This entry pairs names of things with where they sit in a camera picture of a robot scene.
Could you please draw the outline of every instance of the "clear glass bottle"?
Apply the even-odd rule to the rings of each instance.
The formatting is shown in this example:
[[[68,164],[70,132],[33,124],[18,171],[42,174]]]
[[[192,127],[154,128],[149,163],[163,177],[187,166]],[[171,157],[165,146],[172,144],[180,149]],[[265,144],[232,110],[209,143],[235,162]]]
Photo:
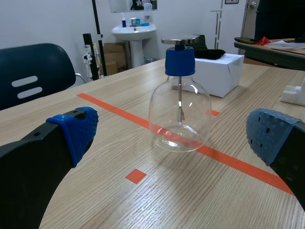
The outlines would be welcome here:
[[[194,36],[162,39],[175,44],[166,52],[167,80],[152,94],[149,107],[149,129],[154,142],[172,152],[190,152],[203,146],[212,127],[209,94],[193,81],[194,50],[185,44],[198,41]]]

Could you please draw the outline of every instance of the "chair backrest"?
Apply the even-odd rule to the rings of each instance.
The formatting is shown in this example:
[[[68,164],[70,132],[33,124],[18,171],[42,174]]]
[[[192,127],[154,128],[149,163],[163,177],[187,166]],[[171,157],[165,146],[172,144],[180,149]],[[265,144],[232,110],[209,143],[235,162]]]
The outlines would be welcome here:
[[[72,63],[58,45],[0,50],[0,110],[63,91],[74,83]]]

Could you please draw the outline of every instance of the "wooden table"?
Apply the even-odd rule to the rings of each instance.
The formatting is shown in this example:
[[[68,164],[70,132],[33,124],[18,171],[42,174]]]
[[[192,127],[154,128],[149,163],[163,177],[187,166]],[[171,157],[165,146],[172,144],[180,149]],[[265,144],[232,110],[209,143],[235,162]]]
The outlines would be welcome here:
[[[283,39],[272,40],[272,42],[281,41]],[[245,50],[246,58],[264,62],[266,64],[305,71],[305,51],[298,50],[300,53],[287,52],[284,50],[274,49],[268,46],[257,44],[246,44],[235,42],[234,47]]]
[[[265,107],[305,120],[305,107],[279,101],[286,85],[301,85],[305,72],[244,65],[240,86],[225,98],[211,97],[208,146],[274,173],[252,152],[245,120]],[[46,118],[91,106],[100,122],[95,140],[56,190],[42,229],[303,229],[296,198],[198,152],[164,152],[149,130],[77,94],[148,119],[153,90],[166,80],[164,60],[119,73],[0,112],[0,143],[24,137]],[[138,184],[125,177],[134,169]]]

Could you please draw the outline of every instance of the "faucet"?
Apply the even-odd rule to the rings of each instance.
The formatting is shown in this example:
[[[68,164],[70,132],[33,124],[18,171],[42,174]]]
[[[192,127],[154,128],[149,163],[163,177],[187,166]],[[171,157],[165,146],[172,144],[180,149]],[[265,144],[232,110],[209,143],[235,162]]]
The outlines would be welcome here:
[[[130,27],[137,27],[137,26],[141,26],[140,20],[137,18],[130,18],[130,20],[132,20],[132,24],[130,25]]]

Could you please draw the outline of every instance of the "sink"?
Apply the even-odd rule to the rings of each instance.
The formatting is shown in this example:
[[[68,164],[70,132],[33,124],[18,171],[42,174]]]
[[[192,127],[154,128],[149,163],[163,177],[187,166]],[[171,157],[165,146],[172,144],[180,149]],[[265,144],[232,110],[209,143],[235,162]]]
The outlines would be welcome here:
[[[137,27],[130,27],[130,24],[127,24],[127,27],[125,28],[119,25],[112,30],[112,34],[116,38],[130,42],[133,68],[144,64],[142,40],[151,38],[156,30],[155,25],[152,23],[150,23],[149,26]]]
[[[150,23],[149,26],[129,26],[130,24],[128,24],[126,28],[123,28],[121,25],[119,25],[112,30],[112,33],[116,38],[120,40],[141,41],[151,38],[154,34],[154,31],[156,31],[156,27],[152,23]]]

